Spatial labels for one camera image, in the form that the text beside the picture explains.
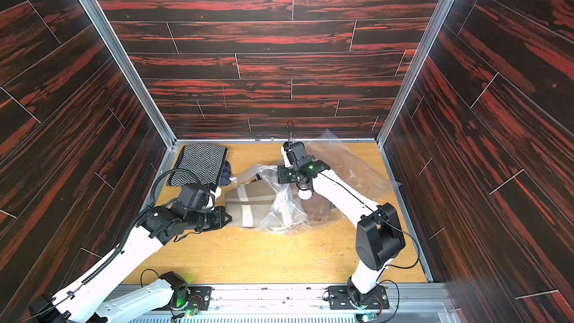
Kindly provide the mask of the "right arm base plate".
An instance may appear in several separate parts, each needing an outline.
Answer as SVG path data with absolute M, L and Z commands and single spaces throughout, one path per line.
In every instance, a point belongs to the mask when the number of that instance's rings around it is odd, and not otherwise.
M 361 293 L 348 285 L 327 287 L 322 299 L 329 303 L 332 310 L 387 310 L 390 303 L 387 291 L 377 285 L 368 293 Z

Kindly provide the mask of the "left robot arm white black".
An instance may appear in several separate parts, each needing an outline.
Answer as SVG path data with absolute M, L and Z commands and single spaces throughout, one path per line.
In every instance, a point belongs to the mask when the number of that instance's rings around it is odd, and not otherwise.
M 129 322 L 157 308 L 185 310 L 187 281 L 174 272 L 120 298 L 109 295 L 148 257 L 189 233 L 220 230 L 232 221 L 216 206 L 221 189 L 186 184 L 178 197 L 144 209 L 120 243 L 92 268 L 52 296 L 41 295 L 29 306 L 30 322 Z

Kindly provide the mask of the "brown striped fringed scarf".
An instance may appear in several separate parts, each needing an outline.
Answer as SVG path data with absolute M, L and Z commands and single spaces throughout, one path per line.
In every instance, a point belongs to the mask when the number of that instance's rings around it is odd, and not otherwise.
M 318 227 L 334 220 L 332 204 L 329 200 L 316 192 L 303 191 L 303 194 L 305 193 L 311 194 L 311 196 L 306 200 L 299 197 L 299 200 L 304 212 L 306 212 L 309 226 Z

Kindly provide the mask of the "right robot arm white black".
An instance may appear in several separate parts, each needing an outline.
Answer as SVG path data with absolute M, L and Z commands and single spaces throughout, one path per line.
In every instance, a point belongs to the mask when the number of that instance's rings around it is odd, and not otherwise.
M 396 209 L 360 194 L 327 163 L 310 156 L 301 142 L 287 141 L 282 154 L 279 184 L 294 183 L 302 200 L 309 200 L 314 194 L 324 197 L 356 227 L 355 250 L 360 261 L 348 280 L 347 296 L 354 307 L 367 307 L 375 297 L 384 269 L 406 246 Z

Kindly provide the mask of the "navy plaid scarf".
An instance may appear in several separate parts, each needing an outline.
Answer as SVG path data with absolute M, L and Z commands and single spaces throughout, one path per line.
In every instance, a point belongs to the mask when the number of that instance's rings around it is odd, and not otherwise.
M 219 178 L 219 186 L 227 186 L 232 181 L 232 169 L 231 164 L 228 161 L 224 162 L 224 165 L 221 170 L 221 175 Z

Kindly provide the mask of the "black white chevron scarf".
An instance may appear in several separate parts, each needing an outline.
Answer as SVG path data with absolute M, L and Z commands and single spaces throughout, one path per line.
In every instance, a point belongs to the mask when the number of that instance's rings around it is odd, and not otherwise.
M 182 187 L 195 182 L 193 173 L 202 185 L 215 189 L 220 186 L 227 162 L 228 149 L 216 144 L 189 144 L 182 147 L 173 172 L 167 180 L 168 187 Z

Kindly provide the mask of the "clear plastic vacuum bag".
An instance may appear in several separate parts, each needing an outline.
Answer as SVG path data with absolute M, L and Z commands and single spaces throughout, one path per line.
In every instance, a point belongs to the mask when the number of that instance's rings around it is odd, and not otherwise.
M 348 185 L 357 190 L 363 196 L 380 205 L 383 204 L 384 198 L 387 195 L 392 194 L 395 188 L 398 187 L 397 182 L 391 181 L 373 169 L 373 167 L 353 153 L 330 131 L 325 131 L 319 141 L 306 142 L 305 147 L 313 158 L 327 163 Z M 278 166 L 278 164 L 256 164 L 253 167 L 250 167 L 238 176 L 234 189 L 238 188 L 240 185 L 264 180 L 278 194 L 280 193 L 280 190 L 283 191 L 291 189 L 293 199 L 297 200 L 298 205 L 304 212 L 297 195 L 297 186 L 294 183 L 279 184 L 277 179 Z M 319 227 L 331 224 L 334 221 L 338 221 L 341 218 L 347 218 L 333 204 L 332 210 L 334 220 L 330 223 L 323 224 L 318 227 L 311 227 L 306 221 L 305 224 L 294 227 L 291 230 L 287 230 L 283 234 L 294 234 L 302 233 L 305 230 L 315 230 Z

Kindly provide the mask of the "tan cream plaid scarf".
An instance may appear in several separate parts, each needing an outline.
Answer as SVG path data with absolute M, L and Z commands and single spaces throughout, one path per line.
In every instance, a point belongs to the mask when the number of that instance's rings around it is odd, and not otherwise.
M 240 185 L 224 195 L 228 227 L 283 234 L 305 224 L 307 215 L 293 199 L 291 189 L 276 191 L 264 180 Z

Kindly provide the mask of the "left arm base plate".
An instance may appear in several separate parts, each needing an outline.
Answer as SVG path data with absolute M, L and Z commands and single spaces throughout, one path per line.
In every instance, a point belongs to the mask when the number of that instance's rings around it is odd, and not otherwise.
M 176 290 L 168 304 L 152 311 L 177 314 L 206 312 L 212 301 L 212 293 L 213 288 L 209 286 L 188 286 L 187 292 Z

